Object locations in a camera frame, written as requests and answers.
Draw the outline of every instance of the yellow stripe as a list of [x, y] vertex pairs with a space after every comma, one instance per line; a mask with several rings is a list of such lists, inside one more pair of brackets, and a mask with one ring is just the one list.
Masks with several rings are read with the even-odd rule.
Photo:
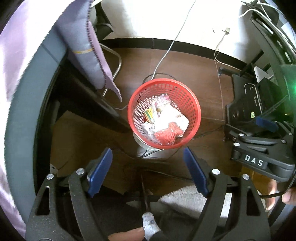
[[73, 53], [76, 53], [76, 54], [84, 54], [84, 53], [89, 53], [91, 51], [92, 51], [92, 48], [87, 49], [87, 50], [82, 50], [82, 51], [73, 51]]

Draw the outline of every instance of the brown tiled floor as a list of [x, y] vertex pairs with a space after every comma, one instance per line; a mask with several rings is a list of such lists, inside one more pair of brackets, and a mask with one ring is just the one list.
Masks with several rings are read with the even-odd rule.
[[[141, 85], [143, 79], [152, 74], [159, 60], [165, 54], [164, 50], [152, 49], [115, 49], [122, 57], [123, 65], [115, 83], [123, 98], [119, 102], [117, 96], [108, 91], [106, 99], [115, 107], [128, 104], [133, 92]], [[112, 71], [117, 67], [117, 57], [105, 53], [106, 60]], [[178, 81], [187, 85], [199, 100], [202, 110], [202, 121], [198, 133], [214, 130], [224, 124], [224, 105], [232, 102], [233, 89], [229, 76], [217, 76], [217, 67], [213, 60], [179, 52], [169, 52], [159, 66], [157, 72], [164, 72], [174, 76]], [[126, 109], [120, 111], [126, 118]], [[188, 146], [200, 158], [205, 159], [212, 167], [218, 168], [225, 174], [237, 176], [241, 165], [230, 161], [231, 142], [223, 141], [222, 130], [215, 131], [204, 137], [191, 140]], [[121, 146], [130, 156], [141, 155], [144, 149], [134, 141], [132, 133], [118, 134], [87, 121], [70, 112], [66, 112], [54, 127], [51, 163], [59, 170], [59, 175], [67, 175], [79, 167], [85, 167], [89, 160], [100, 156], [103, 149], [114, 144]], [[182, 161], [182, 149], [175, 155], [176, 150], [159, 151], [141, 161], [133, 160], [121, 150], [113, 151], [114, 158], [104, 185], [120, 193], [124, 193], [139, 184], [137, 170], [140, 168], [153, 169], [180, 177], [190, 177]], [[145, 173], [151, 189], [163, 195], [188, 182], [171, 180], [149, 172]]]

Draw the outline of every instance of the silver bolt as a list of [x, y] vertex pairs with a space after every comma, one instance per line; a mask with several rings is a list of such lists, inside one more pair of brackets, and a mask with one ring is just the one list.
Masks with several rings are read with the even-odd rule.
[[243, 175], [242, 175], [242, 178], [245, 179], [245, 180], [249, 180], [249, 179], [250, 179], [250, 177], [249, 177], [248, 174], [243, 174]]
[[78, 175], [81, 175], [81, 174], [84, 173], [84, 169], [83, 169], [83, 168], [79, 168], [79, 169], [77, 169], [76, 173], [77, 173]]
[[219, 169], [213, 169], [213, 170], [212, 170], [212, 173], [213, 173], [214, 175], [219, 175], [219, 174], [220, 174], [220, 170], [219, 170]]
[[54, 178], [54, 175], [52, 173], [49, 173], [46, 178], [48, 180], [53, 179]]

